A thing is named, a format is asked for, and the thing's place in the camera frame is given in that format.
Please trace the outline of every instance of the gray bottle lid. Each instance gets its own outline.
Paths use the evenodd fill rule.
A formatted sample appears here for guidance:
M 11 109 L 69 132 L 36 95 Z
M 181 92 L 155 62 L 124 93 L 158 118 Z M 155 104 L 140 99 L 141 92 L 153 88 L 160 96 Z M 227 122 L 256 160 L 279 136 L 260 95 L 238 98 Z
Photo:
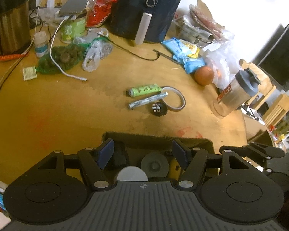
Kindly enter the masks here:
M 250 68 L 240 70 L 236 73 L 235 78 L 242 89 L 244 89 L 251 97 L 258 93 L 258 85 L 261 84 L 261 82 Z

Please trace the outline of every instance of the black monitor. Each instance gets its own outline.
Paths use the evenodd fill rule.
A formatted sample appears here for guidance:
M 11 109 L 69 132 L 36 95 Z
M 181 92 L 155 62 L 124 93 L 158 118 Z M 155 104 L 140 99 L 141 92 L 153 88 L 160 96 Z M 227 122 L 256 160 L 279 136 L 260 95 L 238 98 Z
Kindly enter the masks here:
M 289 90 L 289 25 L 278 38 L 276 34 L 272 37 L 275 40 L 274 44 L 256 64 L 277 87 L 287 92 Z

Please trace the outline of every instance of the white sticker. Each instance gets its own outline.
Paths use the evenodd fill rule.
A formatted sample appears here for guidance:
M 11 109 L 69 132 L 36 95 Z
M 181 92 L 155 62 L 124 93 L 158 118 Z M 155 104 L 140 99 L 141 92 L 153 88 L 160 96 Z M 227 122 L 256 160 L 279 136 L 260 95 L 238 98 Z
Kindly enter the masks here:
M 28 81 L 37 77 L 35 67 L 28 67 L 22 70 L 24 81 Z

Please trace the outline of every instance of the table top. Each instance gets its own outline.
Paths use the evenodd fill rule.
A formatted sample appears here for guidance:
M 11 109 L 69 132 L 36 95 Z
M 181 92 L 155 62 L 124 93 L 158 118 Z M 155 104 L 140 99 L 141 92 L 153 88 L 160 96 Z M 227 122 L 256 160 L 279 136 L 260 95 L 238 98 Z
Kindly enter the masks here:
M 155 58 L 153 49 L 170 56 L 161 44 L 133 41 L 110 34 L 117 44 L 145 58 Z M 14 61 L 0 62 L 0 78 Z M 220 146 L 246 144 L 240 110 L 219 119 L 209 105 L 217 97 L 215 87 L 198 85 L 177 64 L 160 57 L 139 59 L 117 47 L 89 73 L 81 63 L 67 71 L 85 77 L 82 82 L 62 74 L 42 75 L 24 81 L 22 69 L 37 66 L 34 50 L 14 69 L 0 91 L 0 180 L 11 183 L 54 150 L 75 154 L 97 147 L 106 131 L 151 136 L 207 138 L 215 152 Z M 154 84 L 172 86 L 185 96 L 186 107 L 154 116 L 149 105 L 129 110 L 138 98 L 125 95 L 128 88 Z

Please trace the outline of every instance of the control dial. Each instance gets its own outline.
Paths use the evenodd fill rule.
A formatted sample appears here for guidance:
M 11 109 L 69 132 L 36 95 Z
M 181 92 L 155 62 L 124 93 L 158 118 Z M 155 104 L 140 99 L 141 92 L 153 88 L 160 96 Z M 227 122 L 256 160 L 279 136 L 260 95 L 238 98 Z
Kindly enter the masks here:
M 156 0 L 147 0 L 145 3 L 149 8 L 152 8 L 156 5 L 157 2 Z

